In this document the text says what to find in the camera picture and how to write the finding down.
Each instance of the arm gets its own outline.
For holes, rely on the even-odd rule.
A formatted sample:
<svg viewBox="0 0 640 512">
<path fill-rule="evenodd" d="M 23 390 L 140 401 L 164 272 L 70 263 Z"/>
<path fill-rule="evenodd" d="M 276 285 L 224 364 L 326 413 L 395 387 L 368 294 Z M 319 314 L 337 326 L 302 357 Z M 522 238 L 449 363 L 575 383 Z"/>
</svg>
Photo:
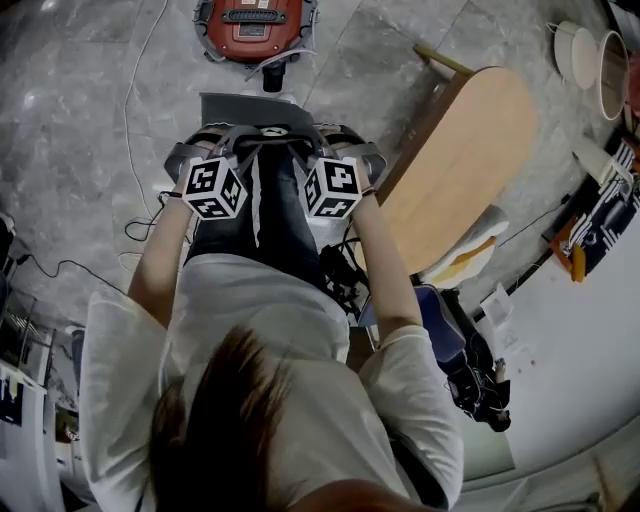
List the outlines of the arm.
<svg viewBox="0 0 640 512">
<path fill-rule="evenodd" d="M 174 191 L 182 192 L 183 188 L 183 180 L 179 180 Z M 127 294 L 165 328 L 171 321 L 182 241 L 191 214 L 180 199 L 169 198 L 147 241 Z"/>
<path fill-rule="evenodd" d="M 368 186 L 366 174 L 360 173 L 360 182 L 363 187 Z M 352 218 L 362 243 L 371 301 L 384 343 L 400 327 L 422 326 L 420 307 L 375 196 L 363 198 Z"/>
</svg>

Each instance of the dark hair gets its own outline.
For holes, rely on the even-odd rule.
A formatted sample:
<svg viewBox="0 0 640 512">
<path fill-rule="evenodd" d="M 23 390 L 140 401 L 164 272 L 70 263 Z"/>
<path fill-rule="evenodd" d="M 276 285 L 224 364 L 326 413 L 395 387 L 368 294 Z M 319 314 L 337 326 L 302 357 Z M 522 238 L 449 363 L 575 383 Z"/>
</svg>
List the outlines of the dark hair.
<svg viewBox="0 0 640 512">
<path fill-rule="evenodd" d="M 269 460 L 287 379 L 282 365 L 264 376 L 262 350 L 250 330 L 233 328 L 204 371 L 188 419 L 182 381 L 163 393 L 149 444 L 158 511 L 213 500 L 243 511 L 286 506 L 269 496 Z"/>
</svg>

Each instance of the wooden table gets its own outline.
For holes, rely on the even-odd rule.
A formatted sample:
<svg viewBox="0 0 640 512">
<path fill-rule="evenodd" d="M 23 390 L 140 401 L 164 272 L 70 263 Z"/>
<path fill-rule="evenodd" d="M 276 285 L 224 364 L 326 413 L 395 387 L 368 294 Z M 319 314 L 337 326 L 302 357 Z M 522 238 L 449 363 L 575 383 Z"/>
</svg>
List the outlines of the wooden table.
<svg viewBox="0 0 640 512">
<path fill-rule="evenodd" d="M 527 161 L 536 141 L 535 104 L 514 72 L 455 69 L 435 106 L 414 123 L 415 137 L 378 194 L 411 274 L 453 247 Z M 360 247 L 357 258 L 364 263 Z"/>
</svg>

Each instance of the black cable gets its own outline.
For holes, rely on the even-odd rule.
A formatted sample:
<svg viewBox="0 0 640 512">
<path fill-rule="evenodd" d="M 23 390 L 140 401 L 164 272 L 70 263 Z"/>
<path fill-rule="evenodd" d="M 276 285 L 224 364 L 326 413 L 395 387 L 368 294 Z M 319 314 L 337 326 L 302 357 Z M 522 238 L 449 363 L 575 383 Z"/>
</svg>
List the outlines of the black cable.
<svg viewBox="0 0 640 512">
<path fill-rule="evenodd" d="M 164 210 L 164 207 L 166 205 L 166 201 L 163 199 L 164 195 L 166 193 L 165 192 L 160 192 L 158 194 L 158 202 L 161 204 L 160 209 L 156 212 L 156 214 L 152 217 L 152 219 L 150 221 L 146 221 L 146 220 L 139 220 L 139 219 L 133 219 L 130 220 L 129 222 L 127 222 L 127 224 L 124 226 L 124 234 L 130 238 L 131 240 L 135 241 L 135 242 L 146 242 L 147 239 L 149 238 L 149 234 L 151 233 L 151 228 L 153 226 L 156 225 L 156 219 L 158 218 L 158 215 L 160 215 L 160 212 L 162 212 L 162 210 Z M 145 226 L 147 228 L 147 230 L 144 233 L 144 236 L 142 238 L 138 238 L 136 236 L 133 236 L 131 233 L 129 233 L 129 227 L 130 226 Z M 191 245 L 191 240 L 189 240 L 189 237 L 185 234 L 184 239 L 186 240 L 186 242 Z"/>
<path fill-rule="evenodd" d="M 33 254 L 27 254 L 26 256 L 23 256 L 21 258 L 21 261 L 18 262 L 18 265 L 21 265 L 22 263 L 24 263 L 29 258 L 31 258 L 33 260 L 33 262 L 36 264 L 36 267 L 38 267 L 40 272 L 42 272 L 49 279 L 55 279 L 56 277 L 58 277 L 60 275 L 60 267 L 62 267 L 62 265 L 64 265 L 65 263 L 72 263 L 73 265 L 76 265 L 76 266 L 86 270 L 89 274 L 91 274 L 96 279 L 99 279 L 100 281 L 102 281 L 107 286 L 113 288 L 114 290 L 116 290 L 116 291 L 118 291 L 118 292 L 120 292 L 120 293 L 122 293 L 124 295 L 124 292 L 120 288 L 118 288 L 117 286 L 112 285 L 109 281 L 107 281 L 106 279 L 103 279 L 98 274 L 93 272 L 91 269 L 85 267 L 82 263 L 78 263 L 77 261 L 62 260 L 62 261 L 60 261 L 58 263 L 58 267 L 56 268 L 56 273 L 55 274 L 49 274 L 45 269 L 42 268 L 42 266 L 40 265 L 40 263 L 38 263 L 38 260 L 36 259 L 36 257 Z"/>
<path fill-rule="evenodd" d="M 503 245 L 505 245 L 506 243 L 510 242 L 511 240 L 513 240 L 515 237 L 517 237 L 520 233 L 522 233 L 523 231 L 526 231 L 527 229 L 529 229 L 531 226 L 533 226 L 536 222 L 538 222 L 540 219 L 546 217 L 547 215 L 552 214 L 553 212 L 555 212 L 556 210 L 559 210 L 560 208 L 562 208 L 565 204 L 567 204 L 567 202 L 569 201 L 570 196 L 566 195 L 562 198 L 562 201 L 560 202 L 560 204 L 558 206 L 556 206 L 553 210 L 549 210 L 546 213 L 543 213 L 542 215 L 540 215 L 540 217 L 538 217 L 535 220 L 532 220 L 531 222 L 529 222 L 529 224 L 527 224 L 525 227 L 523 227 L 520 231 L 518 231 L 517 233 L 515 233 L 514 235 L 511 235 L 509 238 L 507 238 L 504 242 L 502 242 L 498 247 L 502 247 Z"/>
</svg>

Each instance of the red robot vacuum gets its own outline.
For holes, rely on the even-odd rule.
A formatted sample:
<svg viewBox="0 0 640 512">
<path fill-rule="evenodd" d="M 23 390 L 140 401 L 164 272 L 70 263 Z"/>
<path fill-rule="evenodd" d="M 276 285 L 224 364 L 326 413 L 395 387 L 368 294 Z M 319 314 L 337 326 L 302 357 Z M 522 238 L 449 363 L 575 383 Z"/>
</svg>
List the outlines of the red robot vacuum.
<svg viewBox="0 0 640 512">
<path fill-rule="evenodd" d="M 260 67 L 263 89 L 279 92 L 286 65 L 305 51 L 316 16 L 317 0 L 199 0 L 193 22 L 208 60 Z"/>
</svg>

